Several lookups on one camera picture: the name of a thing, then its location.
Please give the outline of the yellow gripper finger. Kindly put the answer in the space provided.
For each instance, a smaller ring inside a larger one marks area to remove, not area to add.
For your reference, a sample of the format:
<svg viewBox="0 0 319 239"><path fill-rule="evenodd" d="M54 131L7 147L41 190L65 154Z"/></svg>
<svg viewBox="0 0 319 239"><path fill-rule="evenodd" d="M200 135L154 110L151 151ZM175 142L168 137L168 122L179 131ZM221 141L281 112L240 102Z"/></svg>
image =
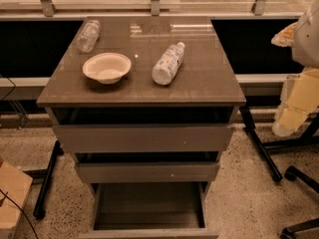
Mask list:
<svg viewBox="0 0 319 239"><path fill-rule="evenodd" d="M294 44L294 33L297 23L292 23L275 34L271 43L278 47L292 47Z"/></svg>
<svg viewBox="0 0 319 239"><path fill-rule="evenodd" d="M285 80L272 130L276 135L289 136L319 106L319 70L305 68Z"/></svg>

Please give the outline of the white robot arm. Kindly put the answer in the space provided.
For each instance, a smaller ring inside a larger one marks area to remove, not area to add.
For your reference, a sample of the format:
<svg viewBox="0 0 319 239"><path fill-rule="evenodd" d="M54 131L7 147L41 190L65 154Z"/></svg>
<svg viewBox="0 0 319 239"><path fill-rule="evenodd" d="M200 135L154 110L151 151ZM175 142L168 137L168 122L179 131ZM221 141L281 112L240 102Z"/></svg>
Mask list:
<svg viewBox="0 0 319 239"><path fill-rule="evenodd" d="M277 33L271 43L290 47L292 59L303 66L285 80L272 130L276 135L294 133L319 106L319 0L295 23Z"/></svg>

